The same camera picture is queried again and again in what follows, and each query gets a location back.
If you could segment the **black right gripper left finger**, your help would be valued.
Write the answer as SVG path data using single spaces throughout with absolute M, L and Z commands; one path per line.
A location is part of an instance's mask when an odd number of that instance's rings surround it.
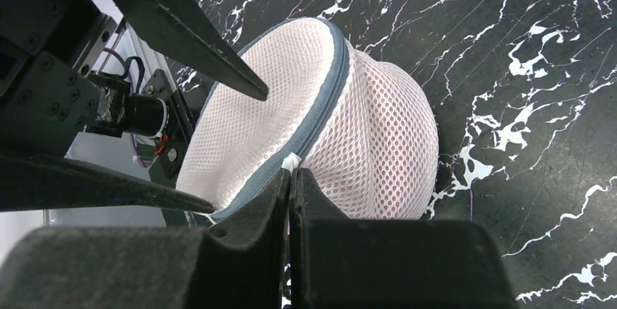
M 279 308 L 290 172 L 210 228 L 40 228 L 1 267 L 3 308 Z

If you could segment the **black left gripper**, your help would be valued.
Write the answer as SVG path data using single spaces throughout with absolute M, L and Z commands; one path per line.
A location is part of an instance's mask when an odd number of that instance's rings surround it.
M 169 57 L 256 100 L 268 87 L 194 0 L 1 0 L 1 211 L 151 206 L 211 213 L 173 186 L 195 127 Z M 118 137 L 152 183 L 68 158 Z

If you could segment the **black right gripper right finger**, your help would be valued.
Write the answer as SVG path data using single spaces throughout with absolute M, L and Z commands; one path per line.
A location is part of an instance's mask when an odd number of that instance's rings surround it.
M 515 308 L 496 246 L 460 220 L 358 220 L 308 169 L 290 183 L 294 308 Z

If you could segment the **white mesh laundry bag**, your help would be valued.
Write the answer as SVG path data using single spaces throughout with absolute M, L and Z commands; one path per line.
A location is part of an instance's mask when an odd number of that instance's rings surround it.
M 399 66 L 354 48 L 333 23 L 303 17 L 239 53 L 268 85 L 265 101 L 221 83 L 205 101 L 176 187 L 222 220 L 286 169 L 308 169 L 354 219 L 415 220 L 437 178 L 437 123 Z

